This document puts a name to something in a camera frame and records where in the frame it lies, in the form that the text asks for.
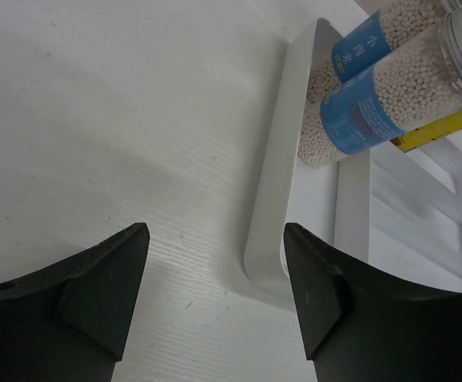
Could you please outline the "small yellow label bottle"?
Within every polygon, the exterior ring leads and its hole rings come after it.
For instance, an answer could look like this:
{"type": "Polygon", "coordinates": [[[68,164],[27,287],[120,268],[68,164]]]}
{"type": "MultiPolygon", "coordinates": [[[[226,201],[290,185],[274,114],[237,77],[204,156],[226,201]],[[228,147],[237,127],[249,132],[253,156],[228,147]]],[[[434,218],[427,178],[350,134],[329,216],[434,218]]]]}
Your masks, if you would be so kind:
{"type": "Polygon", "coordinates": [[[461,130],[462,110],[393,138],[390,142],[407,153],[461,130]]]}

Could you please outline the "blue label shaker jar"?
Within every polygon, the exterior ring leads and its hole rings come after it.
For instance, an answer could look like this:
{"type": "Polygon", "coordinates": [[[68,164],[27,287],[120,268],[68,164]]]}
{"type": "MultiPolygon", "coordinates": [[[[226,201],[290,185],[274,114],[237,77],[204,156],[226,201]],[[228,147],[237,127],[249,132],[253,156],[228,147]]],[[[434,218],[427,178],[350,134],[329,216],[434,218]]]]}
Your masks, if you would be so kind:
{"type": "Polygon", "coordinates": [[[313,64],[307,100],[319,101],[462,6],[462,1],[390,1],[313,64]]]}
{"type": "Polygon", "coordinates": [[[297,154],[324,166],[461,109],[462,8],[306,107],[297,154]]]}

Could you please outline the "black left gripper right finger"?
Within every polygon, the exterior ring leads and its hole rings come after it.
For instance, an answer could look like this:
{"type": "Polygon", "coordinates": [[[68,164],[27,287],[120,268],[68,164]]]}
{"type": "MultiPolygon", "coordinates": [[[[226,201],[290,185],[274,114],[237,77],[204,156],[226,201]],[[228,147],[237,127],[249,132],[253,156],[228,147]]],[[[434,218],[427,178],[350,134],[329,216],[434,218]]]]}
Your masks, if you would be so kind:
{"type": "Polygon", "coordinates": [[[462,381],[462,293],[380,271],[299,224],[284,245],[319,381],[462,381]]]}

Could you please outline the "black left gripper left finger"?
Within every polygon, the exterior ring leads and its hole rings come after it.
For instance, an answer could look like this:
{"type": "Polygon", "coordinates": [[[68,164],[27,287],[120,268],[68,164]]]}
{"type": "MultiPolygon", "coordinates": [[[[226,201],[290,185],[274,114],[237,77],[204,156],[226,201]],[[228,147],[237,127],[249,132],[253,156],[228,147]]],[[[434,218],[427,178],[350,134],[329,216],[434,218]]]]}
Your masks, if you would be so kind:
{"type": "Polygon", "coordinates": [[[135,223],[0,283],[0,381],[109,381],[124,355],[149,230],[135,223]]]}

